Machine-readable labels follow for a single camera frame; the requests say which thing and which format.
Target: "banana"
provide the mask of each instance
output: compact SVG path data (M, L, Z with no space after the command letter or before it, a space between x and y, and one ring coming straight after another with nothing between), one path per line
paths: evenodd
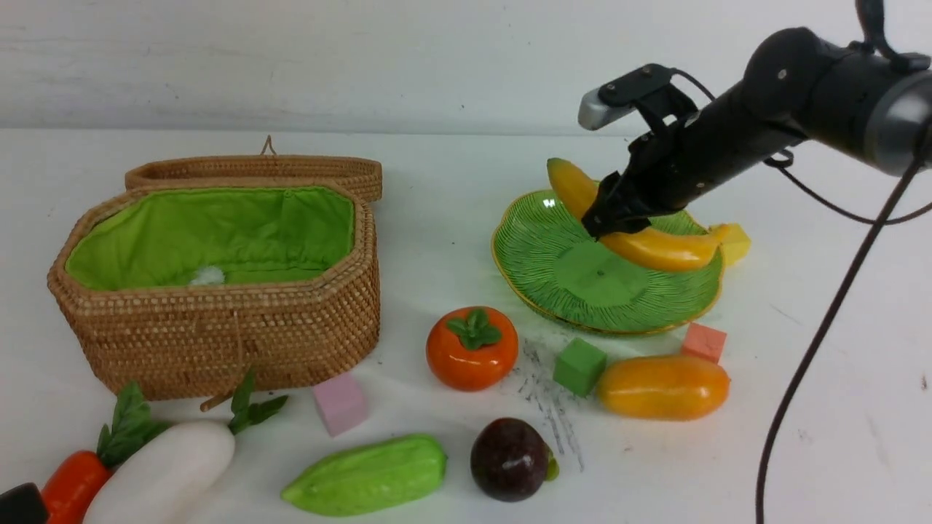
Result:
M577 220L596 201L596 181L564 159L547 160L550 186L569 214ZM703 268L712 261L730 228L723 226L708 235L671 235L655 228L634 234L611 233L599 239L612 252L643 268L680 272Z

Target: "leaf-shaped plate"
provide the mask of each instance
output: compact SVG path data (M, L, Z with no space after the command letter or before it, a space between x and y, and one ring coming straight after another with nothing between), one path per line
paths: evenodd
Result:
M653 226L707 234L686 212ZM636 266L593 241L552 190L515 200L492 236L492 256L514 292L538 313L613 335L659 333L691 322L719 298L719 251L704 268L681 273Z

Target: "white wall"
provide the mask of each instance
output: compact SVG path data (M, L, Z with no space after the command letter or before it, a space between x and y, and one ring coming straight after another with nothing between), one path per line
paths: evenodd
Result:
M932 52L932 2L887 15ZM0 126L582 133L589 89L659 62L721 92L797 25L860 37L853 0L4 0Z

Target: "purple fruit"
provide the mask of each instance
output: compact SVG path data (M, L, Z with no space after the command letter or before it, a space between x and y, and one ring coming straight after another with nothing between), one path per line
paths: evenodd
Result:
M492 421L482 430L473 443L470 467L479 489L506 503L530 497L558 471L541 434L511 418Z

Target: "green cube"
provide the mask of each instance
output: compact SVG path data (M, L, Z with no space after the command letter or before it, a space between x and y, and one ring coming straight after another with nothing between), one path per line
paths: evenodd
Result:
M609 357L581 338L574 338L556 357L554 382L585 398L596 387Z

